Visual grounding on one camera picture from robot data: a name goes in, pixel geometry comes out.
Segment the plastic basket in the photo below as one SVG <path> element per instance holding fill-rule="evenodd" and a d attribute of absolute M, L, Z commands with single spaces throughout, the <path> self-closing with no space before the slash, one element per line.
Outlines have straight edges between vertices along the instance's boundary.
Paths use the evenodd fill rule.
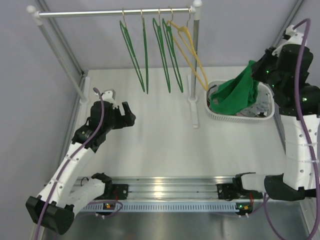
<path fill-rule="evenodd" d="M 225 83 L 227 80 L 214 80 L 209 83 L 209 88 L 213 87 L 214 85 L 221 85 Z M 266 117 L 248 117 L 248 116 L 232 116 L 232 115 L 223 115 L 223 114 L 218 114 L 213 111 L 211 111 L 207 105 L 207 92 L 204 91 L 204 107 L 209 115 L 210 118 L 214 120 L 219 120 L 219 121 L 227 121 L 227 122 L 234 122 L 234 123 L 258 123 L 261 121 L 266 121 L 270 118 L 272 118 L 275 114 L 275 101 L 273 98 L 273 94 L 270 90 L 269 87 L 264 85 L 263 83 L 259 83 L 258 85 L 258 90 L 262 93 L 268 93 L 269 96 L 269 110 L 267 112 Z"/>

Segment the clothes rack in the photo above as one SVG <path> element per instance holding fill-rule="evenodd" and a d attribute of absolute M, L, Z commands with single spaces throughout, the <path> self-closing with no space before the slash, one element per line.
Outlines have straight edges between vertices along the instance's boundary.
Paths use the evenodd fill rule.
<path fill-rule="evenodd" d="M 36 25 L 40 29 L 45 40 L 49 44 L 51 50 L 59 61 L 61 67 L 63 68 L 68 79 L 72 82 L 77 94 L 80 96 L 81 104 L 88 103 L 87 97 L 84 95 L 80 89 L 78 82 L 72 76 L 64 58 L 59 52 L 54 41 L 50 37 L 46 27 L 43 24 L 43 19 L 45 18 L 71 18 L 71 17 L 95 17 L 95 16 L 121 16 L 125 15 L 141 15 L 141 14 L 178 14 L 178 13 L 188 13 L 193 14 L 193 46 L 196 52 L 198 52 L 198 38 L 199 38 L 199 23 L 200 23 L 200 12 L 201 12 L 202 0 L 194 0 L 192 6 L 181 7 L 181 8 L 152 8 L 152 9 L 121 9 L 121 10 L 95 10 L 95 11 L 69 11 L 69 12 L 47 12 L 38 11 L 34 6 L 28 6 L 27 12 L 31 14 Z M 192 64 L 194 69 L 197 69 L 196 58 L 192 57 Z M 189 103 L 192 115 L 192 124 L 194 128 L 198 127 L 198 113 L 197 113 L 197 96 L 196 96 L 196 76 L 194 73 L 191 74 L 191 80 L 189 84 Z"/>

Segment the yellow hanger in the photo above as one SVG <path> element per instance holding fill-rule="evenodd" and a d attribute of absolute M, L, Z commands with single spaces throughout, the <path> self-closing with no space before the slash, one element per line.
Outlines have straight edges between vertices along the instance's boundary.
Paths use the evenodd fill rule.
<path fill-rule="evenodd" d="M 177 47 L 179 48 L 181 54 L 183 55 L 184 59 L 186 60 L 186 62 L 188 63 L 189 67 L 191 68 L 191 70 L 193 71 L 193 73 L 195 74 L 196 78 L 198 79 L 199 83 L 202 85 L 203 89 L 207 92 L 208 91 L 208 78 L 207 78 L 207 75 L 205 73 L 205 70 L 204 68 L 202 67 L 202 64 L 201 64 L 201 61 L 200 59 L 198 58 L 198 55 L 196 53 L 196 50 L 194 48 L 194 43 L 192 41 L 192 37 L 191 37 L 191 34 L 188 30 L 188 28 L 186 26 L 182 26 L 182 27 L 179 27 L 177 24 L 175 24 L 173 21 L 171 20 L 168 20 L 166 22 L 166 24 L 170 24 L 171 26 L 173 26 L 174 28 L 176 28 L 178 30 L 178 34 L 181 38 L 181 40 L 183 41 L 184 45 L 186 46 L 186 48 L 189 50 L 189 52 L 191 53 L 192 56 L 195 57 L 197 63 L 198 63 L 198 66 L 203 74 L 203 77 L 204 77 L 204 81 L 202 81 L 202 79 L 200 78 L 200 76 L 197 74 L 197 71 L 195 70 L 195 68 L 193 67 L 192 63 L 190 62 L 190 60 L 188 59 L 187 55 L 185 54 L 185 52 L 183 51 L 183 49 L 181 48 L 181 46 L 179 45 L 177 39 L 173 36 L 173 40 L 175 42 L 175 44 L 177 45 Z M 184 39 L 184 37 L 181 35 L 181 33 L 184 33 L 189 41 L 190 44 L 187 43 L 187 41 Z"/>

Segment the green cloth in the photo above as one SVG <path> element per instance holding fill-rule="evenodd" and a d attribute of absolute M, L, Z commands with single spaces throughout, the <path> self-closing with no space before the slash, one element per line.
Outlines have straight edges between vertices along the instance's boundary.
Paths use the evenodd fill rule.
<path fill-rule="evenodd" d="M 256 102 L 259 82 L 251 77 L 251 65 L 254 63 L 255 61 L 250 60 L 236 78 L 221 84 L 218 91 L 210 96 L 210 108 L 215 113 L 236 115 Z"/>

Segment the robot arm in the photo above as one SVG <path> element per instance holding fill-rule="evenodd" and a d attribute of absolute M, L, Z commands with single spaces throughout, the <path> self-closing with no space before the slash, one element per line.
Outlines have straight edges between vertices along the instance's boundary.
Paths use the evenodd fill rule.
<path fill-rule="evenodd" d="M 102 100 L 104 118 L 96 135 L 87 142 L 100 123 L 102 116 L 101 101 L 96 101 L 93 104 L 90 109 L 90 117 L 83 126 L 75 131 L 67 154 L 49 183 L 37 197 L 30 196 L 25 204 L 33 222 L 37 224 L 45 202 L 49 199 L 48 207 L 40 224 L 61 235 L 70 228 L 75 216 L 83 207 L 97 197 L 101 195 L 109 196 L 111 193 L 112 179 L 103 173 L 94 174 L 86 185 L 71 193 L 81 171 L 88 161 L 94 157 L 99 146 L 106 140 L 108 132 L 135 124 L 136 116 L 131 112 L 127 102 L 122 103 L 124 115 L 121 115 L 113 90 L 102 93 Z M 85 142 L 87 144 L 70 158 Z"/>
<path fill-rule="evenodd" d="M 267 193 L 275 200 L 296 201 L 315 197 L 316 181 L 310 145 L 304 137 L 295 105 L 294 77 L 303 34 L 291 25 L 283 38 L 287 41 L 278 48 L 267 49 L 264 56 L 252 66 L 252 78 L 268 84 L 274 93 L 274 101 L 279 105 L 285 133 L 285 171 L 277 176 L 239 174 L 233 179 L 233 183 L 239 192 L 254 190 Z M 305 47 L 299 78 L 300 103 L 312 146 L 317 154 L 320 89 L 306 83 L 312 60 L 313 54 Z"/>

